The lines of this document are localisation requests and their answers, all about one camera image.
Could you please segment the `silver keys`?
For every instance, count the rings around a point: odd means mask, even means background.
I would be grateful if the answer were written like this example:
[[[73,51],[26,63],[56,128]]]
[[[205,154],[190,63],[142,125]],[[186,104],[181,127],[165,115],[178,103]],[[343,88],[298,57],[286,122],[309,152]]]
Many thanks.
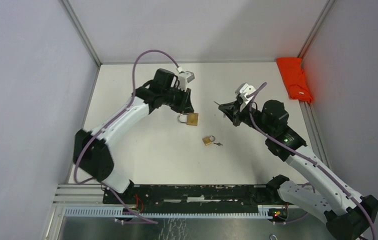
[[[218,106],[221,106],[221,104],[219,104],[218,102],[216,101],[213,101],[215,104],[217,104]]]

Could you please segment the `large brass padlock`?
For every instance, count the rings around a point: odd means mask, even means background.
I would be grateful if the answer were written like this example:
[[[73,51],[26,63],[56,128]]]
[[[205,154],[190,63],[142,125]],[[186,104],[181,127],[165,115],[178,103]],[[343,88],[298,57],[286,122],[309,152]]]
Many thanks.
[[[198,113],[181,113],[177,117],[177,121],[188,126],[197,126],[199,122]]]

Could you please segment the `small brass padlock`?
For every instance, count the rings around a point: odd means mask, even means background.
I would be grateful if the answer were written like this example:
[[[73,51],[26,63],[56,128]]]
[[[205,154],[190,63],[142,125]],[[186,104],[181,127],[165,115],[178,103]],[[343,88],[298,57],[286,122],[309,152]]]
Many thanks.
[[[213,144],[215,140],[216,140],[216,137],[213,136],[213,135],[209,135],[209,136],[202,138],[202,142],[205,146],[209,146],[209,145]]]

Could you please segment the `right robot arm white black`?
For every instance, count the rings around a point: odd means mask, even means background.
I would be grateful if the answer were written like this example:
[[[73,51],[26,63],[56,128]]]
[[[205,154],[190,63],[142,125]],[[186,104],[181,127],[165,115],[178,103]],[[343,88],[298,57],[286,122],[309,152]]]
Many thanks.
[[[258,110],[251,103],[236,100],[219,104],[218,109],[235,127],[244,123],[263,134],[268,150],[318,191],[308,191],[279,175],[269,181],[272,187],[265,191],[270,203],[285,201],[302,208],[324,223],[337,240],[362,239],[366,230],[371,230],[372,238],[377,239],[374,222],[378,200],[348,186],[315,155],[306,141],[289,127],[289,113],[282,102],[268,100],[262,110]]]

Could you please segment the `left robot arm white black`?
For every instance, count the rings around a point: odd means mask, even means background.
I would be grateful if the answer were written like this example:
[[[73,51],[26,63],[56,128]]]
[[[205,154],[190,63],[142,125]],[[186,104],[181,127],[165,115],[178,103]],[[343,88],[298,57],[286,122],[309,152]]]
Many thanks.
[[[135,89],[125,105],[104,123],[92,130],[80,129],[74,137],[73,163],[93,180],[115,190],[115,197],[122,204],[130,203],[134,190],[131,179],[119,170],[111,153],[112,147],[137,122],[161,106],[169,106],[178,114],[194,113],[191,89],[188,84],[195,79],[190,71],[177,68],[175,74],[159,68],[153,79]]]

